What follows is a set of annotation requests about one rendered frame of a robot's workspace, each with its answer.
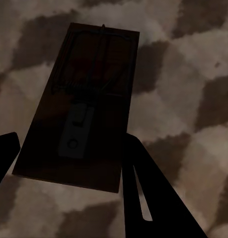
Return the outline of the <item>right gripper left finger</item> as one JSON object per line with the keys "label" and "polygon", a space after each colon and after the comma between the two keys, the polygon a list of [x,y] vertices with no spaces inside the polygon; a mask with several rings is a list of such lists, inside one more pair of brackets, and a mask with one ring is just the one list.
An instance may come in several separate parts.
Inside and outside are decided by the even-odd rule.
{"label": "right gripper left finger", "polygon": [[0,182],[19,151],[20,144],[15,132],[0,136]]}

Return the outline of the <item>mousetrap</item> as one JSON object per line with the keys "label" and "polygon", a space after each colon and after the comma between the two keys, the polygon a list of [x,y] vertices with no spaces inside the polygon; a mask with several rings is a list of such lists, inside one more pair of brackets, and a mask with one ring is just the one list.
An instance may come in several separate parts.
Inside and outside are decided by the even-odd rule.
{"label": "mousetrap", "polygon": [[14,176],[118,193],[139,36],[70,23]]}

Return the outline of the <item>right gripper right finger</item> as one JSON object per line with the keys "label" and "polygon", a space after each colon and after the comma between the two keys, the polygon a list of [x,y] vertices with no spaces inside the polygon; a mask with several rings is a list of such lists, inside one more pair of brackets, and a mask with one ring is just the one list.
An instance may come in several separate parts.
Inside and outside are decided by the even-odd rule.
{"label": "right gripper right finger", "polygon": [[[208,238],[141,141],[121,132],[126,238]],[[143,219],[136,169],[153,221]]]}

